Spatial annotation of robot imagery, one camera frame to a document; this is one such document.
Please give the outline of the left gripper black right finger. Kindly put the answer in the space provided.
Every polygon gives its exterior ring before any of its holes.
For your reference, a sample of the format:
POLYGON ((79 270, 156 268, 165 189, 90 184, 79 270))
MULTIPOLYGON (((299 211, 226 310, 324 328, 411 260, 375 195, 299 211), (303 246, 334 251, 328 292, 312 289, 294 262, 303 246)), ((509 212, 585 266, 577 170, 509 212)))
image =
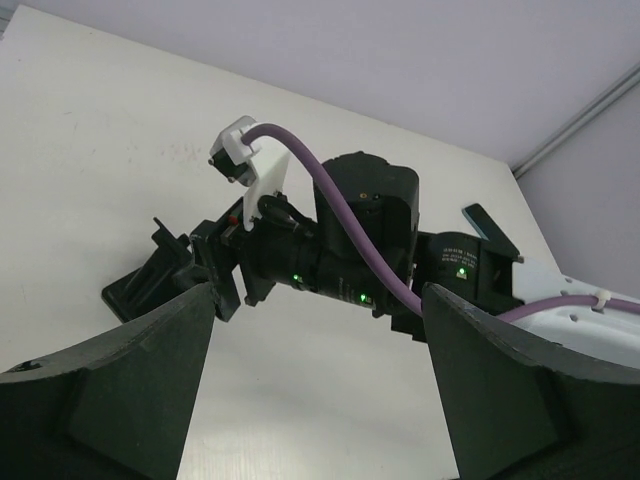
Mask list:
POLYGON ((423 323, 462 479, 636 479, 639 372, 427 283, 423 323))

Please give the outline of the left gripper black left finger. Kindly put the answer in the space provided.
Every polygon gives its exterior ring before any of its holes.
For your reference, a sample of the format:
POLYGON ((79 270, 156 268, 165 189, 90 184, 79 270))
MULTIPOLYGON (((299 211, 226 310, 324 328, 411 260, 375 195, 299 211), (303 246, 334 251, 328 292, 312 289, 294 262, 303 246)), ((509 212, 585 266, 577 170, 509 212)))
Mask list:
POLYGON ((213 324, 204 284, 3 372, 2 478, 176 478, 213 324))

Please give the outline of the black folding phone stand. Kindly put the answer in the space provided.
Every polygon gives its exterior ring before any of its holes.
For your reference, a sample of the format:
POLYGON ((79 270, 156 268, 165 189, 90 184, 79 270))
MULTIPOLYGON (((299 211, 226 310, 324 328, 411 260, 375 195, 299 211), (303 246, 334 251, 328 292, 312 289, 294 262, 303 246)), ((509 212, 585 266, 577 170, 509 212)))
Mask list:
POLYGON ((156 245, 144 264, 112 282, 101 298, 116 318, 126 324, 164 305, 185 291, 174 279, 192 260, 186 234, 174 236, 157 218, 151 235, 156 245))

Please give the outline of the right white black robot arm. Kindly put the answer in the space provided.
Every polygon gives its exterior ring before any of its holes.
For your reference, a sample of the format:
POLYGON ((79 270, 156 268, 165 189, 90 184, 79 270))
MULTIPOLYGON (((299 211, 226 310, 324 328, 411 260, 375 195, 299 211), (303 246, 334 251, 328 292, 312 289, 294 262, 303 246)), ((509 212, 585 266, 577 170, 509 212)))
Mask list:
MULTIPOLYGON (((266 299, 276 284, 388 315, 395 331, 424 339, 414 312, 369 268, 326 197, 314 196, 314 217, 283 192, 290 155, 281 148, 234 161, 224 150, 211 164, 245 193, 219 220, 190 237, 193 261, 223 296, 220 317, 239 299, 240 272, 247 301, 266 299)), ((616 364, 639 364, 639 303, 523 258, 482 206, 464 215, 473 234, 426 233, 419 228, 419 178, 364 152, 324 165, 357 223, 393 276, 411 293, 440 285, 482 311, 570 350, 616 364)))

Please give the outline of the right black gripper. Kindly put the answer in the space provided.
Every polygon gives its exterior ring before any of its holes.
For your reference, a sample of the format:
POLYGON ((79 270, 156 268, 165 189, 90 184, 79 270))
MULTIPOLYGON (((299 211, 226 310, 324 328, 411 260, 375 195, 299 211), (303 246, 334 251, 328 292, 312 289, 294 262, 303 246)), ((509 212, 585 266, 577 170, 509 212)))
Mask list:
POLYGON ((202 221, 189 235, 192 266, 188 276, 212 285, 215 316, 229 322, 244 303, 255 307, 275 287, 258 274, 257 246, 243 227, 243 199, 216 220, 202 221))

